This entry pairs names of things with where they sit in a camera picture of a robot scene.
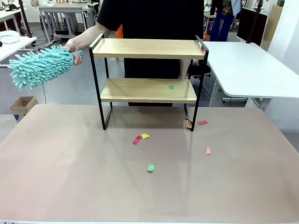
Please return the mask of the person's right hand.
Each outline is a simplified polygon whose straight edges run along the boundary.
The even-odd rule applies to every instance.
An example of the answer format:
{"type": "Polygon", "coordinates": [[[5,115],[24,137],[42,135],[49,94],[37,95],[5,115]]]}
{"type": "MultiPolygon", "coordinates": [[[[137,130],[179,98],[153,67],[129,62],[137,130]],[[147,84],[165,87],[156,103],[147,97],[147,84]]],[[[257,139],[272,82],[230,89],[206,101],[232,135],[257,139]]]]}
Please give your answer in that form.
{"type": "Polygon", "coordinates": [[[67,43],[64,45],[64,48],[67,49],[70,53],[73,54],[73,64],[79,65],[82,63],[82,56],[78,53],[79,49],[77,48],[73,39],[69,39],[67,43]]]}

